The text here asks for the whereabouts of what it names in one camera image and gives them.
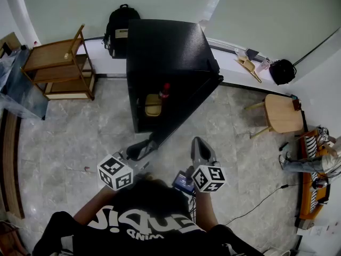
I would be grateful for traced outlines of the person's right forearm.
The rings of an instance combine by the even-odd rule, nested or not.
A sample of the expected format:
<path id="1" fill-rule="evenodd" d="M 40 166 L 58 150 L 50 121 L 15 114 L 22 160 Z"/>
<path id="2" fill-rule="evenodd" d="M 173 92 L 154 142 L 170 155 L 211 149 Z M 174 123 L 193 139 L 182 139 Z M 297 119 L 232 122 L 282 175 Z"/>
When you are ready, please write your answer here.
<path id="1" fill-rule="evenodd" d="M 210 193 L 202 193 L 197 188 L 196 192 L 196 224 L 204 231 L 210 231 L 218 225 Z"/>

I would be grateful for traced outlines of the small white bottle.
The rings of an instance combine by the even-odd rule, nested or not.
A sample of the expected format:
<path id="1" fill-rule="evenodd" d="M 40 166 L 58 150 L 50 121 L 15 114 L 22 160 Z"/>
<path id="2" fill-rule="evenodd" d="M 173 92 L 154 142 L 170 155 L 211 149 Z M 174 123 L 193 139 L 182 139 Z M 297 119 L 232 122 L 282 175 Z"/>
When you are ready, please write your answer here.
<path id="1" fill-rule="evenodd" d="M 267 70 L 271 65 L 271 60 L 269 58 L 264 59 L 259 66 L 256 68 L 258 73 L 262 72 L 263 70 Z"/>

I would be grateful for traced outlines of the white round container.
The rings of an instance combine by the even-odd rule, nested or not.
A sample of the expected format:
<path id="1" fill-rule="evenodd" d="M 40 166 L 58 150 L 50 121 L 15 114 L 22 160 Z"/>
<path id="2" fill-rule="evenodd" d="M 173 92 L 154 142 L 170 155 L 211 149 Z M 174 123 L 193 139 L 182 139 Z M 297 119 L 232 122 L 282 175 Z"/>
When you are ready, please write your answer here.
<path id="1" fill-rule="evenodd" d="M 276 247 L 270 246 L 264 253 L 263 256 L 290 256 L 289 250 L 281 250 Z"/>

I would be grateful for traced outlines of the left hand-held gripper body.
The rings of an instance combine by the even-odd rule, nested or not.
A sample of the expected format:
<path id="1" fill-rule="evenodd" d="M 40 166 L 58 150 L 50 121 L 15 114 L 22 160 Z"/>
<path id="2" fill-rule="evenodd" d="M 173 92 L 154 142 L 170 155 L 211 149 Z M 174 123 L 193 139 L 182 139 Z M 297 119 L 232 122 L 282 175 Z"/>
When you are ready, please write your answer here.
<path id="1" fill-rule="evenodd" d="M 107 155 L 97 165 L 100 180 L 114 191 L 132 188 L 135 179 L 141 176 L 150 164 L 149 158 L 134 161 L 123 151 Z"/>

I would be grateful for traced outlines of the red bottle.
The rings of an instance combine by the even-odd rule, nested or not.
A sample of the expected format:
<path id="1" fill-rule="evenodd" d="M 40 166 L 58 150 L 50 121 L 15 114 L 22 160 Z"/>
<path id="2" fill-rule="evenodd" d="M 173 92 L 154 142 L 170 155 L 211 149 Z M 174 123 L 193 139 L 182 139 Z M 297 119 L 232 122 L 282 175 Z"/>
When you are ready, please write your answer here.
<path id="1" fill-rule="evenodd" d="M 165 83 L 163 86 L 163 89 L 159 92 L 159 98 L 161 100 L 165 100 L 169 97 L 169 89 L 170 89 L 170 84 L 169 83 Z"/>

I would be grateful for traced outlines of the wooden scoop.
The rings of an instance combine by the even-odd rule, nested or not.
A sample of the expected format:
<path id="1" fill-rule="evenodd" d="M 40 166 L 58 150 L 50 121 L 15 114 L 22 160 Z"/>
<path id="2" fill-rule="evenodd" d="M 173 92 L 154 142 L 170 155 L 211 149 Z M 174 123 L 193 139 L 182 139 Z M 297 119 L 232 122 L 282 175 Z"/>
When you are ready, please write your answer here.
<path id="1" fill-rule="evenodd" d="M 258 75 L 255 72 L 255 65 L 250 60 L 246 59 L 243 61 L 237 59 L 236 62 L 240 66 L 242 66 L 246 71 L 248 71 L 253 76 L 253 78 L 255 78 L 259 83 L 262 83 L 262 80 L 258 77 Z"/>

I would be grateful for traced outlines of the black round bag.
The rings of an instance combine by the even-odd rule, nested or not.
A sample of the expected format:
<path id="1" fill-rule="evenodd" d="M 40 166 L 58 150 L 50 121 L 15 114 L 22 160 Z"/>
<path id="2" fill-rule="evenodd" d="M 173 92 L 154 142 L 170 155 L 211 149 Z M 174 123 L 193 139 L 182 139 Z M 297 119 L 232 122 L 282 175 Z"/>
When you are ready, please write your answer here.
<path id="1" fill-rule="evenodd" d="M 271 63 L 269 72 L 276 85 L 284 85 L 295 78 L 297 70 L 290 61 L 282 59 Z"/>

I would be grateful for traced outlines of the white window sill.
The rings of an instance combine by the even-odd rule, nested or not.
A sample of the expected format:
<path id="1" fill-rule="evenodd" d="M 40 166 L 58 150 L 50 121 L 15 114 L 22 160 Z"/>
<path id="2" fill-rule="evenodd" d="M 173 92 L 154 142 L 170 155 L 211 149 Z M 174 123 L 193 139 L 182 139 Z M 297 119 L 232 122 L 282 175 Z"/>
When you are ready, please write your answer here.
<path id="1" fill-rule="evenodd" d="M 125 78 L 126 60 L 113 59 L 104 48 L 101 39 L 88 39 L 85 45 L 90 56 L 93 68 L 101 78 Z M 223 82 L 229 86 L 250 87 L 253 90 L 265 90 L 288 95 L 287 85 L 276 85 L 268 70 L 262 70 L 257 76 L 258 82 L 248 71 L 237 63 L 234 53 L 212 49 L 213 55 L 220 67 L 220 74 L 224 77 Z"/>

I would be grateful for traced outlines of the dark flat tablet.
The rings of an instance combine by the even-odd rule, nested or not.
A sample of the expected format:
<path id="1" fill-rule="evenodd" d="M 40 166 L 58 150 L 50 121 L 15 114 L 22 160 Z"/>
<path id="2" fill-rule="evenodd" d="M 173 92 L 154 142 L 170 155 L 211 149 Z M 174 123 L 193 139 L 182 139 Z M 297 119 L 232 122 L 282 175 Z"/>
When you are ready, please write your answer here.
<path id="1" fill-rule="evenodd" d="M 258 51 L 255 51 L 255 50 L 252 50 L 252 49 L 250 49 L 250 48 L 248 48 L 248 49 L 245 50 L 245 54 L 246 54 L 246 57 L 247 57 L 250 61 L 252 61 L 252 60 L 255 59 L 255 57 L 257 57 L 257 55 L 259 54 L 259 52 L 258 52 Z"/>

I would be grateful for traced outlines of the black mini fridge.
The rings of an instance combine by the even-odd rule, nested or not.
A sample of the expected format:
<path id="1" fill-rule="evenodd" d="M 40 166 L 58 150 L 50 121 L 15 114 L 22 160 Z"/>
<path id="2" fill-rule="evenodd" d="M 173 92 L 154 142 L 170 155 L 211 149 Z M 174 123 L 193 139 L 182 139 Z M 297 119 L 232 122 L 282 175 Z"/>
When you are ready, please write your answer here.
<path id="1" fill-rule="evenodd" d="M 197 23 L 132 20 L 127 41 L 127 86 L 134 131 L 153 132 L 177 104 L 204 81 L 208 60 L 215 59 Z M 170 84 L 161 114 L 148 117 L 145 99 Z"/>

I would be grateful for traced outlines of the dark phone with screen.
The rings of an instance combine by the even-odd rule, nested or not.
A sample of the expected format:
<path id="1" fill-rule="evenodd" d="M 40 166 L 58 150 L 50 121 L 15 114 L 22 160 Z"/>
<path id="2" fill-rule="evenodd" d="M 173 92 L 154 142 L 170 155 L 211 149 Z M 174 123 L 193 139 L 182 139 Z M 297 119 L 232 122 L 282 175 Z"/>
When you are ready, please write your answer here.
<path id="1" fill-rule="evenodd" d="M 176 175 L 172 187 L 180 190 L 181 192 L 192 196 L 194 194 L 194 183 L 191 179 L 186 177 L 186 173 L 184 171 L 179 171 Z"/>

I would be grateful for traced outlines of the long-handled mop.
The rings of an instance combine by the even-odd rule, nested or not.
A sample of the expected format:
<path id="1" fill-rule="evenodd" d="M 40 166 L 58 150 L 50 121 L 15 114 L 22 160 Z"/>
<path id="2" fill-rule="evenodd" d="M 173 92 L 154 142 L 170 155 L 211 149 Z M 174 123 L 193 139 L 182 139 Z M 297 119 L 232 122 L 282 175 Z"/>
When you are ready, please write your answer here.
<path id="1" fill-rule="evenodd" d="M 291 143 L 293 143 L 295 141 L 300 140 L 301 138 L 303 138 L 305 136 L 308 136 L 308 137 L 314 136 L 315 133 L 316 133 L 316 130 L 312 130 L 312 131 L 308 131 L 308 132 L 305 132 L 305 133 L 300 134 L 300 135 L 295 135 L 293 140 L 290 140 L 290 141 L 287 141 L 287 142 L 283 143 L 279 147 L 279 151 L 283 151 L 286 146 L 288 146 L 289 144 L 291 144 Z"/>

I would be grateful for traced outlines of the yellow food container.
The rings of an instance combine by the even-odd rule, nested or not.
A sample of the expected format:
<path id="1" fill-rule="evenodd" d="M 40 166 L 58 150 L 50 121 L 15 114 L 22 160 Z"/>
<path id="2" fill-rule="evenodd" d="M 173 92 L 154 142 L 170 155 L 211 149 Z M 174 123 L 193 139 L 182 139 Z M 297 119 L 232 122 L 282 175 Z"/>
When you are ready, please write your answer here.
<path id="1" fill-rule="evenodd" d="M 157 117 L 161 114 L 162 100 L 157 94 L 148 94 L 145 99 L 145 114 L 148 117 Z"/>

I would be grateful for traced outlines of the wooden shelf cart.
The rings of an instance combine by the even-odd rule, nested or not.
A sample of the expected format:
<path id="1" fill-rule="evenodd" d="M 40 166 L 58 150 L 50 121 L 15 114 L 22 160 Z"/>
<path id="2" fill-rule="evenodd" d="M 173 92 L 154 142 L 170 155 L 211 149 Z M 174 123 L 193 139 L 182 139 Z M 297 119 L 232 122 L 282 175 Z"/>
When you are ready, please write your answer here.
<path id="1" fill-rule="evenodd" d="M 83 36 L 33 47 L 22 73 L 47 100 L 94 100 L 95 70 Z"/>

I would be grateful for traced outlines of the orange sofa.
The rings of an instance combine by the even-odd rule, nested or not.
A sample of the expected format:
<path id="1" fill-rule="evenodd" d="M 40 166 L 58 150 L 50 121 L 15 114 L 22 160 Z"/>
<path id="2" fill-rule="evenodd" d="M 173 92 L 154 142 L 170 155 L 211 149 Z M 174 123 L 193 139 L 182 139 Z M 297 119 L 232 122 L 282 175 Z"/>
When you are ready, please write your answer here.
<path id="1" fill-rule="evenodd" d="M 298 158 L 322 157 L 328 152 L 322 145 L 325 141 L 320 134 L 322 128 L 304 133 L 299 139 Z M 302 173 L 300 186 L 301 208 L 299 218 L 313 220 L 324 205 L 328 203 L 330 194 L 329 178 L 320 172 Z"/>

